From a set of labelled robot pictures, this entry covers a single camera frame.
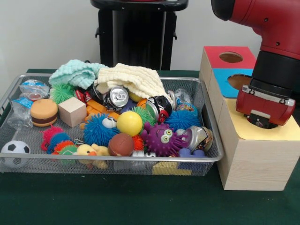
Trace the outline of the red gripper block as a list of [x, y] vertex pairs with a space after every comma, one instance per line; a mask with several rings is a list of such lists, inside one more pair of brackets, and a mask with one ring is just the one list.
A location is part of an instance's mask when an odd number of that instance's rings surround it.
[[283, 126], [291, 117], [295, 100], [265, 94], [243, 85], [236, 99], [236, 111], [256, 126]]

